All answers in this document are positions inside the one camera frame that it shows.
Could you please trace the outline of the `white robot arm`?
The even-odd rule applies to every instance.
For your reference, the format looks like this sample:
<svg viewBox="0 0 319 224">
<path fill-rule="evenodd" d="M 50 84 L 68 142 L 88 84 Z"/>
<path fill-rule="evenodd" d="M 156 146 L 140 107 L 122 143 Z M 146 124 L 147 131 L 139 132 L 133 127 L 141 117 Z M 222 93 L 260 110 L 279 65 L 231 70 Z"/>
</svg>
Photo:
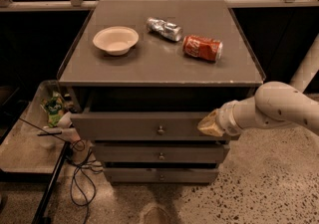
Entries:
<svg viewBox="0 0 319 224">
<path fill-rule="evenodd" d="M 286 128 L 300 125 L 319 134 L 319 103 L 304 91 L 319 70 L 319 35 L 299 65 L 290 84 L 268 82 L 253 97 L 224 104 L 197 126 L 212 136 L 240 135 L 248 128 Z"/>
</svg>

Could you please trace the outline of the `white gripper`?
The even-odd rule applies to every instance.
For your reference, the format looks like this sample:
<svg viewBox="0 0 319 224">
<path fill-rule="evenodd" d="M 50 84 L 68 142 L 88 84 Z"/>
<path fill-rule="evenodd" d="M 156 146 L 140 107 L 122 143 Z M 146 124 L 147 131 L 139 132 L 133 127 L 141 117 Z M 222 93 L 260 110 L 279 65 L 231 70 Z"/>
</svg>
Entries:
<svg viewBox="0 0 319 224">
<path fill-rule="evenodd" d="M 230 136 L 240 135 L 242 128 L 234 117 L 234 107 L 237 101 L 228 102 L 219 110 L 214 110 L 203 118 L 197 125 L 197 129 L 203 134 L 222 137 L 225 133 Z"/>
</svg>

